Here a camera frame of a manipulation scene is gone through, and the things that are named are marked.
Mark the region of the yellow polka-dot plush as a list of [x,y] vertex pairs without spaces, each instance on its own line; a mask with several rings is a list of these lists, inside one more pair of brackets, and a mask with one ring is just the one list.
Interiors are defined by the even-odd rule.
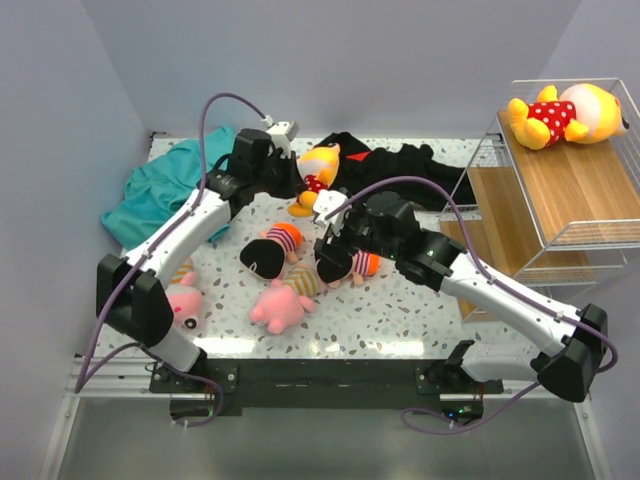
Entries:
[[314,203],[322,190],[329,190],[340,165],[339,144],[316,146],[297,160],[297,169],[305,185],[295,202],[288,207],[294,217],[307,217],[313,213]]
[[533,103],[511,99],[506,112],[516,140],[530,150],[560,141],[595,144],[629,129],[618,97],[589,83],[572,85],[563,92],[547,85]]

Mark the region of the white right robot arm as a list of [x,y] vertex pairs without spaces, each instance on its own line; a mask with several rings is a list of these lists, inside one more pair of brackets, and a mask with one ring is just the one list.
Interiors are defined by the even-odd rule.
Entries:
[[479,382],[531,380],[563,400],[585,400],[612,350],[602,308],[556,301],[493,269],[471,248],[423,228],[412,206],[394,192],[357,204],[340,192],[324,190],[312,215],[325,229],[315,244],[325,282],[334,282],[353,254],[372,253],[392,261],[408,281],[464,300],[529,341],[527,347],[462,342],[445,369],[452,390],[466,393]]

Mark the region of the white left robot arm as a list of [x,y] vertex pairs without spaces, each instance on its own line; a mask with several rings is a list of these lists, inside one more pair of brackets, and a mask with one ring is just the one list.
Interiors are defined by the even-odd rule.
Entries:
[[98,264],[96,313],[133,340],[136,347],[172,372],[185,392],[200,390],[207,380],[204,351],[174,325],[166,290],[178,268],[195,250],[230,223],[256,194],[288,199],[299,192],[291,149],[298,133],[294,122],[277,122],[266,130],[243,129],[232,151],[201,180],[184,205],[138,247],[123,257],[105,256]]

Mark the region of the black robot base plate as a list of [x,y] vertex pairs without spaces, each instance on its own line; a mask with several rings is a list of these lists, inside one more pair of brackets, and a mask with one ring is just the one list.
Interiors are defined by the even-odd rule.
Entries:
[[471,414],[482,396],[504,392],[501,381],[480,383],[446,360],[209,359],[200,375],[216,382],[223,415],[246,408],[436,408],[444,395],[469,395]]

